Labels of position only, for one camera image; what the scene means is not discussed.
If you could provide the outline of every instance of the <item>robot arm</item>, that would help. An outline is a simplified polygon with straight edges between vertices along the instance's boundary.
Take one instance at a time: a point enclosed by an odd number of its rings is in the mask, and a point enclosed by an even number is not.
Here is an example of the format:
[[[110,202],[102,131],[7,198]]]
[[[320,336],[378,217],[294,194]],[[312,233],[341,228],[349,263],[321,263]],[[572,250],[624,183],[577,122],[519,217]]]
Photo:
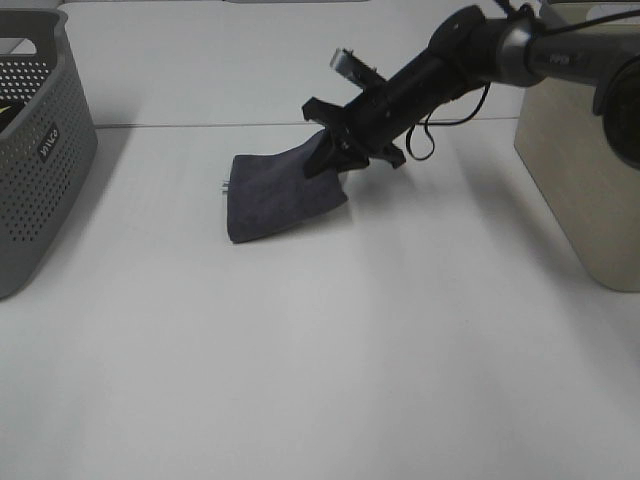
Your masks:
[[[440,105],[493,82],[530,87],[547,77],[594,85],[593,112],[603,115],[611,147],[640,169],[640,35],[548,30],[530,6],[498,3],[507,18],[487,19],[476,6],[460,10],[389,80],[338,51],[333,68],[363,92],[344,107],[316,98],[305,104],[305,119],[325,126],[305,175],[364,168],[369,158],[398,168],[405,158],[393,140]]]

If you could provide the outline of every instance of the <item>white tabletop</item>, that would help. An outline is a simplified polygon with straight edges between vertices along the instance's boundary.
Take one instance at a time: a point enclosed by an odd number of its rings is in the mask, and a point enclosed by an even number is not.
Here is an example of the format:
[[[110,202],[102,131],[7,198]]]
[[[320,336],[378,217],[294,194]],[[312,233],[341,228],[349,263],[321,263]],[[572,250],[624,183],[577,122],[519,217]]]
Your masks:
[[[0,478],[636,480],[640,297],[587,277],[515,124],[439,131],[242,246],[231,159],[312,127],[100,131],[0,304]]]
[[[347,3],[99,2],[61,8],[99,125],[298,123],[312,96],[340,105],[359,90],[329,68],[355,49],[384,76],[428,44],[469,0]],[[478,2],[488,16],[500,11]],[[470,113],[479,94],[438,112]],[[480,118],[513,118],[522,91],[495,86]]]

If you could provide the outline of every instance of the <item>beige box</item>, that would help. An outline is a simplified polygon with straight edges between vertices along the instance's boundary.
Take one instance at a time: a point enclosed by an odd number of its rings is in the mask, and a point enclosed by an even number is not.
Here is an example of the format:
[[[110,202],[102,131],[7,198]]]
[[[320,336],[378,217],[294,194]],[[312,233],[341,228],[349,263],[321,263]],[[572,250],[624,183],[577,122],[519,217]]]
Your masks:
[[[593,6],[553,9],[575,23]],[[614,290],[640,292],[640,171],[609,147],[602,118],[592,114],[593,96],[593,87],[561,80],[530,88],[515,147],[591,276]]]

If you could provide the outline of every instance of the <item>basket handle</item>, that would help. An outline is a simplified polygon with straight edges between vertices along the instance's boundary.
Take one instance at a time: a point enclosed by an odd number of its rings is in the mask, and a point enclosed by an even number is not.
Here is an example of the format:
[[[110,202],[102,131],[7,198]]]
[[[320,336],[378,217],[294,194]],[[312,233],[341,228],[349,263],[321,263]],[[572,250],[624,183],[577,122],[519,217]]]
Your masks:
[[[46,10],[0,10],[0,38],[26,38],[36,47],[35,57],[53,69],[57,63],[55,29],[61,16]]]

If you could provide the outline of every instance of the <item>gray plastic basket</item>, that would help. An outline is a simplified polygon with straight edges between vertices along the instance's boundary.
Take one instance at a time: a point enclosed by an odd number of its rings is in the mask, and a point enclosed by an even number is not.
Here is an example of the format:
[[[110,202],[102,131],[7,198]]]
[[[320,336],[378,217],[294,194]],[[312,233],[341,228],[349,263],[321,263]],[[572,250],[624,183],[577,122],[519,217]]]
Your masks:
[[[0,100],[27,102],[0,132],[0,298],[25,285],[67,217],[97,138],[57,10],[0,10],[0,38],[32,55],[0,55]]]

